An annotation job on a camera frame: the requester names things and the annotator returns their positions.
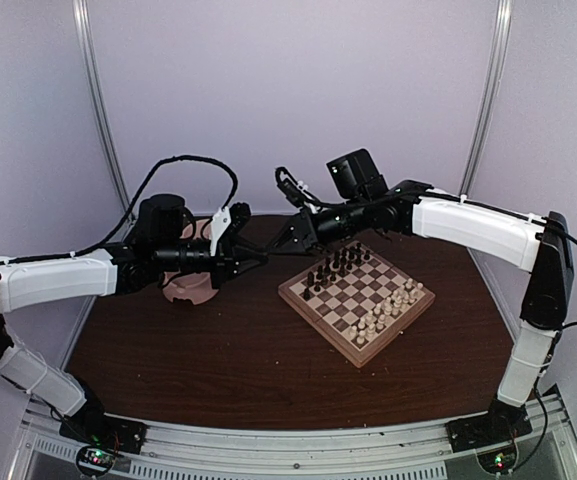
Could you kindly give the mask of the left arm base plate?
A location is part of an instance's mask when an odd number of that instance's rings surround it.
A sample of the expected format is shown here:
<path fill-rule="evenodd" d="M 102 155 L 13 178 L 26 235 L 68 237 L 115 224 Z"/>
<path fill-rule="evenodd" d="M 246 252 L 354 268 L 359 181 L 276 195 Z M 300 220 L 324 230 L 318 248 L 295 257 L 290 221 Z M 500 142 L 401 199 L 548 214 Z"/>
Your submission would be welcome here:
<path fill-rule="evenodd" d="M 147 425 L 142 422 L 117 417 L 105 417 L 101 429 L 96 433 L 85 433 L 72 419 L 61 423 L 59 434 L 62 437 L 79 441 L 104 450 L 139 454 L 146 438 Z"/>

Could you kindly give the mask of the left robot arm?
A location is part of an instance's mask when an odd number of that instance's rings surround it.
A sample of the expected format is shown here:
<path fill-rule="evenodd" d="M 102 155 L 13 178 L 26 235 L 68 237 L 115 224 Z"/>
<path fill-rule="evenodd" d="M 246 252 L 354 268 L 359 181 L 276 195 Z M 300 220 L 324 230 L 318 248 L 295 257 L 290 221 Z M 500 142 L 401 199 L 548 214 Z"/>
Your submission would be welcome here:
<path fill-rule="evenodd" d="M 73 376 L 49 365 L 5 326 L 5 314 L 27 306 L 78 298 L 127 295 L 162 283 L 168 273 L 207 273 L 213 288 L 242 274 L 246 262 L 266 263 L 261 248 L 240 237 L 250 218 L 245 203 L 220 209 L 209 238 L 184 236 L 195 228 L 182 197 L 154 195 L 141 202 L 136 222 L 120 242 L 89 253 L 31 258 L 0 257 L 0 376 L 34 394 L 91 444 L 112 433 L 96 395 Z"/>

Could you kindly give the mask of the dark chess piece tall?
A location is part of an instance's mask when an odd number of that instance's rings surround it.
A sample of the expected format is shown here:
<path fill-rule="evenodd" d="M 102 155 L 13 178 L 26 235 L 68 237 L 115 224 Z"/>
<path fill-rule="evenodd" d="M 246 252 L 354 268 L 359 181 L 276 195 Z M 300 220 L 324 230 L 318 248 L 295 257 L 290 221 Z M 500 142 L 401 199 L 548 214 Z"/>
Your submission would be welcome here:
<path fill-rule="evenodd" d="M 333 256 L 332 268 L 333 269 L 339 269 L 340 268 L 340 261 L 341 261 L 341 252 L 336 251 L 334 253 L 334 256 Z"/>

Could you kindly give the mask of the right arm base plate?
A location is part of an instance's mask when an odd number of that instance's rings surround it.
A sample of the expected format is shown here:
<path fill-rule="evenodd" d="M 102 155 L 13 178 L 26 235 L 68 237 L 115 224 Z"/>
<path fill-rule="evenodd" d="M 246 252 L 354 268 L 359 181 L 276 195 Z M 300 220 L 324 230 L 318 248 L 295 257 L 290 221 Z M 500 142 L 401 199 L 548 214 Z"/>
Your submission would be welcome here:
<path fill-rule="evenodd" d="M 481 415 L 452 420 L 446 424 L 446 430 L 452 451 L 458 453 L 512 442 L 530 434 L 533 428 L 527 419 L 511 424 L 505 419 Z"/>

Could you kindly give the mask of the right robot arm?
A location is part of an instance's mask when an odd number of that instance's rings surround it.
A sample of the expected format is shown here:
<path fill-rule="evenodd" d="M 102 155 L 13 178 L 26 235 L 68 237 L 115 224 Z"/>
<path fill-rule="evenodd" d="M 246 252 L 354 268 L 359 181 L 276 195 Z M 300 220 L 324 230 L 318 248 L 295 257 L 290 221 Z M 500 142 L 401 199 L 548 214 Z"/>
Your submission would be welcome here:
<path fill-rule="evenodd" d="M 519 337 L 480 423 L 487 440 L 503 440 L 523 418 L 523 407 L 568 314 L 574 266 L 565 217 L 506 211 L 419 181 L 389 187 L 366 149 L 326 167 L 343 199 L 340 203 L 321 201 L 299 186 L 287 168 L 276 168 L 277 186 L 298 212 L 271 240 L 272 253 L 303 254 L 371 229 L 447 241 L 529 273 Z"/>

